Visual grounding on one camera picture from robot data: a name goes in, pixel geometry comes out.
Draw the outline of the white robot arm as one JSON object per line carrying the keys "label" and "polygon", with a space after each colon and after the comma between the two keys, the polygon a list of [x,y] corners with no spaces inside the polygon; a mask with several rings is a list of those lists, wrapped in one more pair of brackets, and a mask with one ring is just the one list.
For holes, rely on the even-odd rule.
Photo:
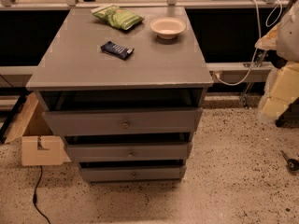
{"label": "white robot arm", "polygon": [[259,103],[262,120],[278,119],[299,99],[299,3],[296,2],[255,47],[273,51],[277,59]]}

